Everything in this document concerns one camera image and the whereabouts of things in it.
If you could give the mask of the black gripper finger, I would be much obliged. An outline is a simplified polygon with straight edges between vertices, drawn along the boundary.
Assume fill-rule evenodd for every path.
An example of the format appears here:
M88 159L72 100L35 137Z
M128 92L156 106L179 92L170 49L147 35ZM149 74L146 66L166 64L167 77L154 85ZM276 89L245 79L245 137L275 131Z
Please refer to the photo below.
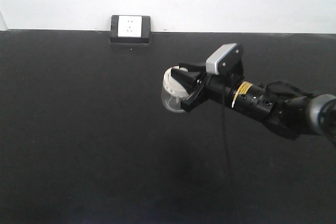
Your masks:
M184 74L185 72L206 73L206 63L179 63L179 73Z
M195 90L200 76L200 72L188 72L176 68L171 70L171 77L174 78L188 94L191 94Z

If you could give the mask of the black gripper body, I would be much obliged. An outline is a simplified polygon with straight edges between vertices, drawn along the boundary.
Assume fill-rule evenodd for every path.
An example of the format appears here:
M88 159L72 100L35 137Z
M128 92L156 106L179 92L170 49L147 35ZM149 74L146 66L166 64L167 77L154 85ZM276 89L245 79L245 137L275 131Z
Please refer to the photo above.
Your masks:
M238 75L236 74L231 77L208 74L192 94L181 101L181 109L190 112L208 100L230 108L237 85Z

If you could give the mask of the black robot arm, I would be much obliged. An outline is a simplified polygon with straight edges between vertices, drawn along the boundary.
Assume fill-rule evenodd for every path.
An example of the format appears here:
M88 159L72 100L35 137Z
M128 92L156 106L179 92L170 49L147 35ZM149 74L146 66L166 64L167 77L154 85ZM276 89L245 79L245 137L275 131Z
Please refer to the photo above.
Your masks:
M209 73L204 64L181 63L171 70L187 92L180 103L189 112L207 100L262 123L283 138L296 140L301 135L320 135L335 144L335 96L305 92L291 83L274 81L266 86L244 79L241 61L231 69L221 67Z

